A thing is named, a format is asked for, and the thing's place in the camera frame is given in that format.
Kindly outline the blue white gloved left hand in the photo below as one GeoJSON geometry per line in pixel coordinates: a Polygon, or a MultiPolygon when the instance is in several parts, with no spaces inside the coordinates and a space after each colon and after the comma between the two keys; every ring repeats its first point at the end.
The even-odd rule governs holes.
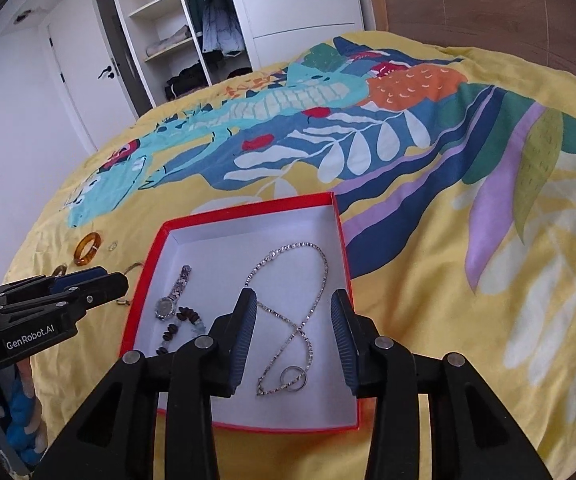
{"type": "Polygon", "coordinates": [[[28,477],[46,448],[42,405],[25,359],[0,370],[0,462],[12,476],[28,477]]]}

